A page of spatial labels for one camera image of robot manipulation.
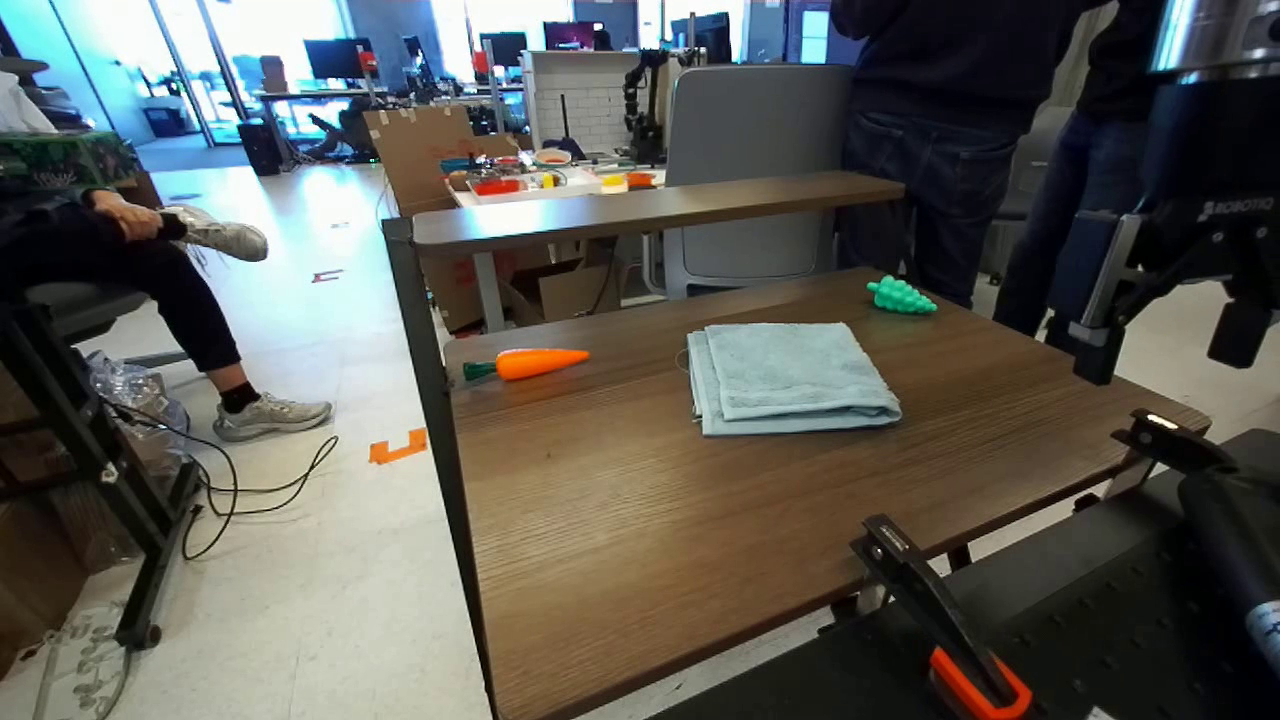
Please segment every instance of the person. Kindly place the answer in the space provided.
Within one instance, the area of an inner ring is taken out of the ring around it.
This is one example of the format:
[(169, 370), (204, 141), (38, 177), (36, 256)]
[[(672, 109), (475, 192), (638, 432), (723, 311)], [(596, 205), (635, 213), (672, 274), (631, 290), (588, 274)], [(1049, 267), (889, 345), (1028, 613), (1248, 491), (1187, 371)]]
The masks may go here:
[[(1118, 213), (1139, 205), (1147, 113), (1159, 83), (1147, 74), (1159, 17), (1162, 0), (1118, 0), (1113, 23), (1086, 46), (1086, 79), (1053, 151), (1028, 232), (1013, 250), (992, 311), (995, 324), (1036, 335), (1053, 290), (1092, 283), (1068, 276), (1060, 259), (1107, 242)], [(1044, 340), (1070, 353), (1070, 322), (1053, 311)]]
[(989, 223), (1077, 22), (1102, 0), (830, 0), (859, 39), (844, 163), (900, 180), (900, 216), (844, 213), (838, 267), (871, 263), (973, 306)]
[(44, 205), (6, 199), (3, 216), (0, 299), (24, 299), (24, 290), (50, 282), (146, 294), (159, 306), (175, 345), (220, 391), (210, 422), (220, 439), (251, 439), (328, 423), (332, 405), (301, 405), (257, 391), (210, 290), (180, 250), (208, 243), (239, 259), (265, 259), (265, 232), (246, 223), (220, 223), (195, 208), (156, 213), (106, 190)]

